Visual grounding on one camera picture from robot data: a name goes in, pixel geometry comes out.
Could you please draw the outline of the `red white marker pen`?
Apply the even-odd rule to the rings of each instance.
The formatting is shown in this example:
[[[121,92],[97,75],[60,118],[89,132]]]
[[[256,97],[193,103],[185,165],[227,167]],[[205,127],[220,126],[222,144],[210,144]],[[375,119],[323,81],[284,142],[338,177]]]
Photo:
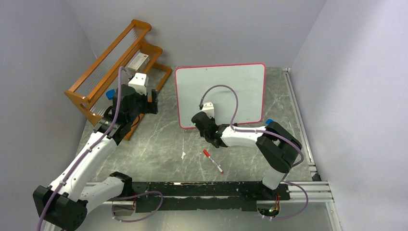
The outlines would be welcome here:
[[[218,171],[223,174],[224,171],[222,170],[222,168],[220,167],[220,165],[212,158],[212,156],[209,154],[209,152],[207,150],[203,150],[203,153],[205,154],[205,156],[207,158],[210,159],[210,161],[216,166],[216,168],[218,169]]]

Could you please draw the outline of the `pink-framed whiteboard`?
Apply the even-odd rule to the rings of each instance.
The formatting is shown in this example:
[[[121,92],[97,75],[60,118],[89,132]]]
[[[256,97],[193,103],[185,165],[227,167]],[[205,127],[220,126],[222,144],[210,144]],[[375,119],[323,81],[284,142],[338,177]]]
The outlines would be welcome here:
[[[266,66],[263,63],[178,67],[175,70],[179,126],[191,118],[201,99],[212,102],[217,124],[258,123],[263,118]]]

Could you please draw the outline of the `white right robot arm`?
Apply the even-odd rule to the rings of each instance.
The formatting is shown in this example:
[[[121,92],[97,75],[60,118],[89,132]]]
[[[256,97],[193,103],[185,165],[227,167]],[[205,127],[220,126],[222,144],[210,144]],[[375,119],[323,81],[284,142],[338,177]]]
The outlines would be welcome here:
[[[200,136],[216,148],[258,148],[269,164],[259,187],[260,194],[265,199],[272,199],[292,167],[304,160],[301,143],[277,122],[272,121],[257,128],[217,125],[215,120],[204,112],[194,115],[191,121],[199,130]]]

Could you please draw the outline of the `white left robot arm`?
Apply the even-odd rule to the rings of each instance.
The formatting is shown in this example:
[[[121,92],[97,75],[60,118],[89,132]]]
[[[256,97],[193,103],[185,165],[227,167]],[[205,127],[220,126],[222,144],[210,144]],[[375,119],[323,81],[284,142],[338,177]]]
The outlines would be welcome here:
[[[121,85],[101,120],[93,128],[87,144],[62,174],[48,186],[38,186],[33,199],[39,215],[38,231],[60,228],[75,231],[87,214],[111,198],[129,199],[133,194],[132,178],[114,172],[94,188],[86,185],[98,166],[114,152],[131,131],[141,114],[157,114],[158,91],[148,96],[143,86]]]

